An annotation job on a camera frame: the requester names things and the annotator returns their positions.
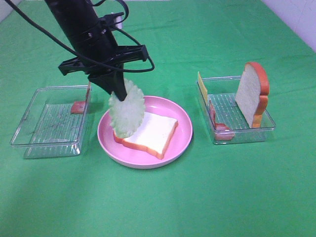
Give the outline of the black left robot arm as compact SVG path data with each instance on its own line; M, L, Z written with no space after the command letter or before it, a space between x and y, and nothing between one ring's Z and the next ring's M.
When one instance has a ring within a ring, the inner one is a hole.
M124 101L127 96L124 64L148 60L146 46L139 43L119 46L112 34L117 14L100 18L89 0L48 0L46 4L76 54L59 65L61 73L83 71L90 82Z

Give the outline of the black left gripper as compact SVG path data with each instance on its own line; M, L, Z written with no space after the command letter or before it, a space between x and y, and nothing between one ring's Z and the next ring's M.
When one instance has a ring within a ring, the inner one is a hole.
M110 29L69 29L64 32L74 50L75 58L63 61L59 70L63 75L83 71L90 74L88 79L105 90L114 93L120 101L124 101L125 89L123 72L140 73L149 69L127 70L123 65L127 62L146 61L149 59L146 46L119 46Z

